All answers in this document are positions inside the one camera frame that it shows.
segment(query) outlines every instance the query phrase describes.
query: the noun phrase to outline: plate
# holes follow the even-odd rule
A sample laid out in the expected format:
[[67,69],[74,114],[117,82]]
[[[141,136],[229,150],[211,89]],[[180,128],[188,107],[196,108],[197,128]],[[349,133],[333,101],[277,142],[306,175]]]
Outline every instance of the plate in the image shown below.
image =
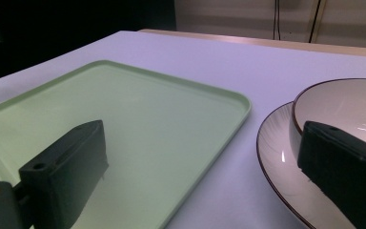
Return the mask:
[[0,104],[0,180],[102,119],[110,167],[72,228],[163,228],[251,109],[224,89],[97,61]]
[[257,135],[257,156],[270,185],[310,228],[355,228],[296,165],[290,143],[293,102],[269,114]]

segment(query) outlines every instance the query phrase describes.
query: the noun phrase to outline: white plate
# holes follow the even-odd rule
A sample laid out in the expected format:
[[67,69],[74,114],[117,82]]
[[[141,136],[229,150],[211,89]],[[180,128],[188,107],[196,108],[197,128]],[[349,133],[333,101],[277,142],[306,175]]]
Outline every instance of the white plate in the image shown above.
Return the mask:
[[257,135],[257,156],[266,179],[287,207],[310,228],[355,228],[296,165],[289,136],[293,103],[273,111]]

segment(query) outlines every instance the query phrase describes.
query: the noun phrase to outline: tabletop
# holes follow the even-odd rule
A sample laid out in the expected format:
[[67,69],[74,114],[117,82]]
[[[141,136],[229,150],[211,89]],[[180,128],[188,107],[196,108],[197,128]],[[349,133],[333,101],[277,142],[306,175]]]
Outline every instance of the tabletop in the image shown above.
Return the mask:
[[257,132],[267,115],[315,83],[366,78],[366,49],[161,33],[120,31],[0,78],[0,103],[103,59],[244,94],[253,104],[249,117],[167,227],[304,228],[263,175]]

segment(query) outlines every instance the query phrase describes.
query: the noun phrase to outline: light green plastic tray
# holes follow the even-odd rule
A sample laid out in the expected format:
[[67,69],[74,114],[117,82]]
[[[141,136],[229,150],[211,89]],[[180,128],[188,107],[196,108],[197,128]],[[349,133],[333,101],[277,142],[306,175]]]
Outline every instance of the light green plastic tray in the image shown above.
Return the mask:
[[98,61],[0,104],[0,180],[71,128],[105,127],[110,167],[73,228],[161,228],[251,109],[234,92]]

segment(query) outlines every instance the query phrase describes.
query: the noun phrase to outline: bowl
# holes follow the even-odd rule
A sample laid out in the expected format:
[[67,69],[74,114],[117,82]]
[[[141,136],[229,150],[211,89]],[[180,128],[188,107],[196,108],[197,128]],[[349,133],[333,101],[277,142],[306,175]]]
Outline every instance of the bowl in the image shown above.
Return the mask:
[[366,79],[337,79],[315,84],[293,104],[290,140],[295,159],[306,121],[325,123],[366,142]]

